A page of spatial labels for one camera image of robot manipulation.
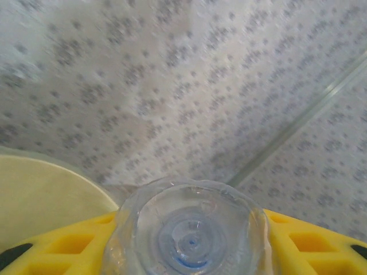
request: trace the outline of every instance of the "black rubber edge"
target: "black rubber edge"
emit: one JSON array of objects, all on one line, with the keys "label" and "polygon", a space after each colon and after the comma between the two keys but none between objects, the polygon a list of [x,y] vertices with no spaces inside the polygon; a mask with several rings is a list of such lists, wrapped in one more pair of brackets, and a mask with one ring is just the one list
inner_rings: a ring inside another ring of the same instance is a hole
[{"label": "black rubber edge", "polygon": [[367,260],[367,247],[361,245],[351,245],[350,247]]},{"label": "black rubber edge", "polygon": [[23,255],[28,249],[30,249],[33,245],[31,243],[24,243],[22,245],[18,245],[16,247],[5,250],[0,254],[0,272],[14,262],[17,258]]}]

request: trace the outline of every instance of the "clear plastic bottle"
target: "clear plastic bottle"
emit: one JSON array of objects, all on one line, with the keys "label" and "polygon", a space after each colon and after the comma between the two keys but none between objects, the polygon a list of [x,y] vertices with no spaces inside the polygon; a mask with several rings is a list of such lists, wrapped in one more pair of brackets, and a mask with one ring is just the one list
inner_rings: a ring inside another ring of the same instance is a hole
[{"label": "clear plastic bottle", "polygon": [[116,223],[102,275],[253,275],[266,251],[262,209],[208,180],[152,182],[125,201]]}]

